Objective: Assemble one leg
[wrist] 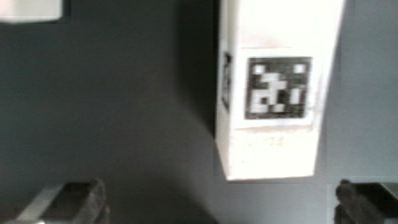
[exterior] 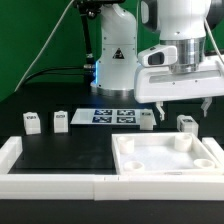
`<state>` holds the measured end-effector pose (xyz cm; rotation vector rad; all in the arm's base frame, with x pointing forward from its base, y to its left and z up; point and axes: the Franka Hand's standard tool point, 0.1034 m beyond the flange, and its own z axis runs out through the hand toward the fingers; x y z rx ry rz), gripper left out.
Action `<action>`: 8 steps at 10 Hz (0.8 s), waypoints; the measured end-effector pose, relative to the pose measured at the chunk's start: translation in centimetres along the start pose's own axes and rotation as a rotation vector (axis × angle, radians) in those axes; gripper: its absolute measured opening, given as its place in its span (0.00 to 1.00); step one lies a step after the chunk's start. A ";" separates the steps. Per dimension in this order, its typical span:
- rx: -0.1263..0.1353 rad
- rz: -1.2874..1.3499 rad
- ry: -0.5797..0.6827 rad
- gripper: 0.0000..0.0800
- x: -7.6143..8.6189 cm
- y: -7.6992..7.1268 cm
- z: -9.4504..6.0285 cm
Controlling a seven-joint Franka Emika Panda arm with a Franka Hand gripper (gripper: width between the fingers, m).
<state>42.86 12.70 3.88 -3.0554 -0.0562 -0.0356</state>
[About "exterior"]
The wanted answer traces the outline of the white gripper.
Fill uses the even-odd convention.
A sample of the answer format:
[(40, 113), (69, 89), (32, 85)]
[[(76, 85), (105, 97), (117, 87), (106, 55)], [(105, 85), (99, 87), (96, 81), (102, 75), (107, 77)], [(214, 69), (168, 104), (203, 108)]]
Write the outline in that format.
[(195, 72), (174, 74), (168, 67), (144, 68), (135, 75), (134, 96), (139, 103), (156, 102), (160, 120), (165, 118), (164, 101), (205, 98), (203, 115), (212, 104), (214, 96), (224, 95), (224, 65), (218, 59), (206, 59)]

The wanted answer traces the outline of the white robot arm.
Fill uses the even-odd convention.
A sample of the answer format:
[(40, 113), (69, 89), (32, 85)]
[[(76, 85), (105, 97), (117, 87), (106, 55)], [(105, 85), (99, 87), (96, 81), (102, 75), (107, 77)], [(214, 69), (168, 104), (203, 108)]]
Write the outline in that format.
[(211, 30), (224, 20), (224, 0), (139, 0), (138, 18), (118, 5), (101, 13), (102, 54), (91, 88), (139, 103), (202, 98), (208, 108), (224, 96), (224, 55), (205, 52)]

